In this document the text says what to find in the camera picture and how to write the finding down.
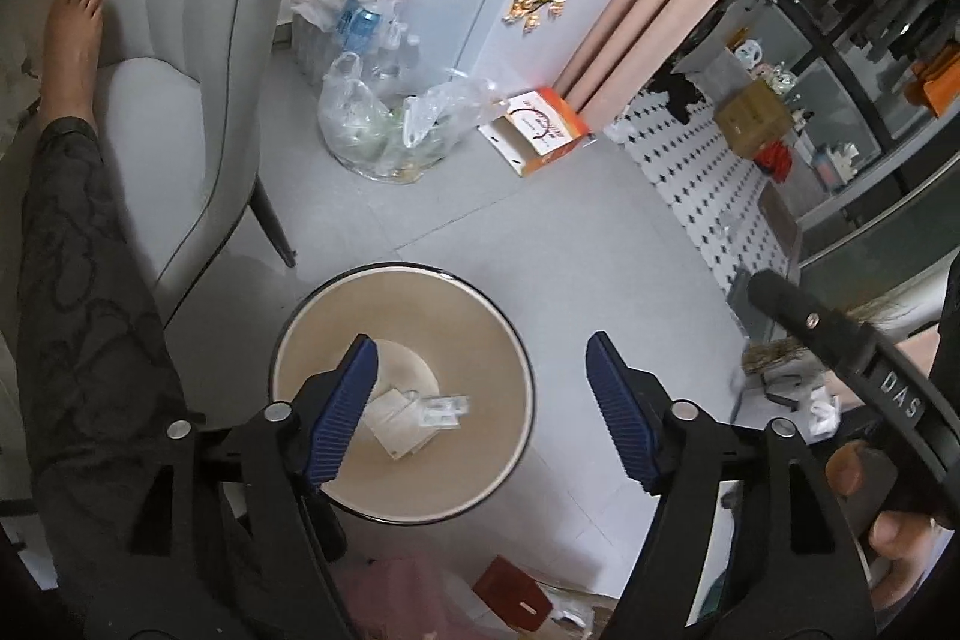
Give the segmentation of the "person's right hand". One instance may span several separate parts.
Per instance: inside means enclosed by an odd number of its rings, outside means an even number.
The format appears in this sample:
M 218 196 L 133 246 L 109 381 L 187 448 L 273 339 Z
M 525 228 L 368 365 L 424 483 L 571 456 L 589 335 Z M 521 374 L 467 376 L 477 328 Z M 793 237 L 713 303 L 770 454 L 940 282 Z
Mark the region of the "person's right hand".
M 839 497 L 854 497 L 866 484 L 866 471 L 861 463 L 861 453 L 866 448 L 864 440 L 853 440 L 844 443 L 828 459 L 825 476 Z M 892 609 L 918 587 L 931 562 L 937 536 L 937 523 L 918 513 L 887 510 L 871 521 L 869 548 L 880 559 L 889 561 L 887 575 L 871 590 L 876 611 Z

